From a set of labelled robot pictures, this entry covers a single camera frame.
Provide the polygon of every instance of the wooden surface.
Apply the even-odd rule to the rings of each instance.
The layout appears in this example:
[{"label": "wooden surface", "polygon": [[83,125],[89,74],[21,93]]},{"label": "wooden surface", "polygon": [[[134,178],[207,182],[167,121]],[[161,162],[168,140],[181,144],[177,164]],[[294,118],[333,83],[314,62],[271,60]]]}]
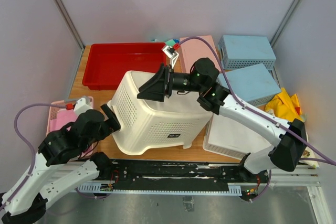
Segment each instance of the wooden surface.
[{"label": "wooden surface", "polygon": [[[76,99],[83,95],[92,96],[94,108],[100,110],[100,106],[110,101],[115,90],[90,90],[82,85],[82,79],[85,72],[86,63],[88,61],[91,46],[86,46],[83,53],[74,85],[72,86],[70,98]],[[174,67],[175,72],[181,72],[180,60]],[[239,160],[227,156],[207,152],[203,150],[203,138],[205,129],[199,133],[189,149],[182,149],[182,146],[154,148],[147,150],[144,154],[138,156],[129,156],[121,152],[112,136],[107,137],[98,144],[98,151],[104,152],[110,158],[126,158],[126,159],[152,159],[152,160],[172,160],[172,161],[194,161],[194,162],[223,162],[238,163]]]}]

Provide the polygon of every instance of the red tray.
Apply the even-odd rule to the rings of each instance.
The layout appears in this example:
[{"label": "red tray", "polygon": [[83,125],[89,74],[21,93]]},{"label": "red tray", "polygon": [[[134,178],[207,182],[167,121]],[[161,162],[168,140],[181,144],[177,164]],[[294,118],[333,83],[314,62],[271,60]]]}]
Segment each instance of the red tray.
[{"label": "red tray", "polygon": [[93,44],[82,84],[92,90],[117,89],[129,70],[156,73],[166,55],[163,42]]}]

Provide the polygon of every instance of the black label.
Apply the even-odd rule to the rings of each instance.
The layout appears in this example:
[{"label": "black label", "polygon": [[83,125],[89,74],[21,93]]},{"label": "black label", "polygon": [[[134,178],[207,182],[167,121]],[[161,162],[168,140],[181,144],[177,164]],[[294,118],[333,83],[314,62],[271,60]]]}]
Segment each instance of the black label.
[{"label": "black label", "polygon": [[168,138],[179,137],[181,134],[169,134]]}]

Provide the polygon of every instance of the yellow cloth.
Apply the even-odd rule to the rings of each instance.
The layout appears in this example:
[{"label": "yellow cloth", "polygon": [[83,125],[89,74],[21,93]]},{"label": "yellow cloth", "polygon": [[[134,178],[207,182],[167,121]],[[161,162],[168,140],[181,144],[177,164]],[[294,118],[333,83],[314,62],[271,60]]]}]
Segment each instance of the yellow cloth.
[{"label": "yellow cloth", "polygon": [[294,121],[295,118],[303,121],[300,117],[302,111],[298,96],[294,94],[292,97],[289,97],[284,88],[281,88],[281,93],[277,94],[266,104],[265,111],[267,112],[270,109],[274,110],[274,115],[278,118],[286,119],[289,122]]}]

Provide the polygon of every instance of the red cable connector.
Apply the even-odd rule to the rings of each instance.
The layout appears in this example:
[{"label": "red cable connector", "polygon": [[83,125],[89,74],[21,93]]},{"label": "red cable connector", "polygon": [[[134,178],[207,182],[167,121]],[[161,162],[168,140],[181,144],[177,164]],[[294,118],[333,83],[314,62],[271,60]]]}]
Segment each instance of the red cable connector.
[{"label": "red cable connector", "polygon": [[75,105],[69,103],[69,104],[65,105],[65,107],[66,107],[67,110],[73,110],[75,108]]},{"label": "red cable connector", "polygon": [[174,48],[175,50],[178,50],[180,47],[181,47],[181,46],[180,46],[179,43],[176,43],[176,44],[173,46],[173,48]]}]

